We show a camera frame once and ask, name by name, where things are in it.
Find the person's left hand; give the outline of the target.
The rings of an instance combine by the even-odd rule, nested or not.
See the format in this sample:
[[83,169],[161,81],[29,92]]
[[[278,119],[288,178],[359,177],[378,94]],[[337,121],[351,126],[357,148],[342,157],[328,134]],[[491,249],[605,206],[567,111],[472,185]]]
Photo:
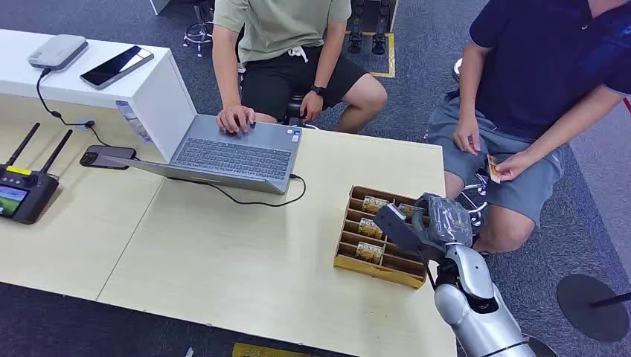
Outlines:
[[316,119],[323,109],[323,97],[314,91],[309,91],[301,103],[301,118],[303,121]]
[[536,158],[528,151],[513,154],[496,165],[500,181],[512,181],[536,162]]

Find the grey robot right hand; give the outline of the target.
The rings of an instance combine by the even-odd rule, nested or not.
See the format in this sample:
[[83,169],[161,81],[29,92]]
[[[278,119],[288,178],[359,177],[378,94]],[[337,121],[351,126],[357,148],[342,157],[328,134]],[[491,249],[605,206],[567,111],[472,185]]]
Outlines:
[[423,244],[446,248],[458,244],[473,246],[473,229],[470,214],[459,202],[433,193],[424,193],[414,206],[413,231]]

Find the person's right hand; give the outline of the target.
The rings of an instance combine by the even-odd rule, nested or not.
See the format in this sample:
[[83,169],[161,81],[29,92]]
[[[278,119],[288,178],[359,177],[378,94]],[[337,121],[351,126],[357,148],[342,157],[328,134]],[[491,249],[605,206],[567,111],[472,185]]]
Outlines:
[[478,122],[474,115],[461,116],[456,125],[453,141],[463,152],[478,155],[481,152]]
[[227,134],[248,132],[255,123],[255,112],[246,106],[229,106],[216,116],[217,126]]

